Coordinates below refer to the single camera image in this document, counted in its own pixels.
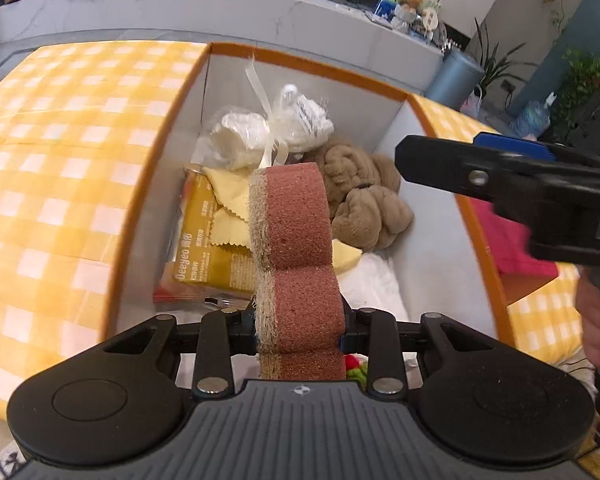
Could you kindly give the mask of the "person's right hand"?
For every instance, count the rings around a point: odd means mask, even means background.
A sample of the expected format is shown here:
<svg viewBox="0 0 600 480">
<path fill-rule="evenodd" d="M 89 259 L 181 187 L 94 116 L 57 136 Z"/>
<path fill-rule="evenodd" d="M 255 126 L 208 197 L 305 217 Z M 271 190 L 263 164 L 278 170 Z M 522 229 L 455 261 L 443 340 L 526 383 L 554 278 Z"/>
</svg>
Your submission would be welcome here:
<svg viewBox="0 0 600 480">
<path fill-rule="evenodd" d="M 588 274 L 588 269 L 581 269 L 574 305 L 581 317 L 584 353 L 593 365 L 600 368 L 600 290 L 590 281 Z"/>
</svg>

